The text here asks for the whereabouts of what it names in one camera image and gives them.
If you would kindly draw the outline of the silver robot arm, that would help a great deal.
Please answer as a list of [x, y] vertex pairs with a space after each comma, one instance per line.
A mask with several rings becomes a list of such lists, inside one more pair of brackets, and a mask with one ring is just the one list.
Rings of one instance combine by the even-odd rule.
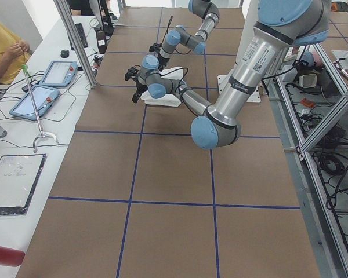
[[199, 30], [191, 35], [184, 27], [175, 27], [162, 43], [151, 47], [140, 65], [128, 69], [125, 79], [135, 81], [133, 101], [143, 92], [149, 92], [154, 99], [167, 94], [176, 96], [196, 115], [191, 124], [195, 144], [202, 149], [214, 149], [239, 138], [237, 115], [282, 49], [326, 40], [331, 2], [260, 1], [254, 36], [215, 103], [202, 98], [185, 81], [168, 79], [162, 74], [177, 45], [203, 53], [209, 34], [219, 23], [219, 9], [211, 1], [190, 1], [188, 8], [202, 18]]
[[157, 54], [159, 70], [163, 70], [167, 66], [179, 44], [196, 54], [203, 54], [209, 34], [219, 23], [219, 9], [211, 1], [190, 0], [188, 9], [191, 13], [202, 18], [202, 24], [194, 35], [187, 32], [184, 26], [177, 25], [165, 34], [161, 43], [154, 43], [149, 48], [149, 52], [155, 52]]

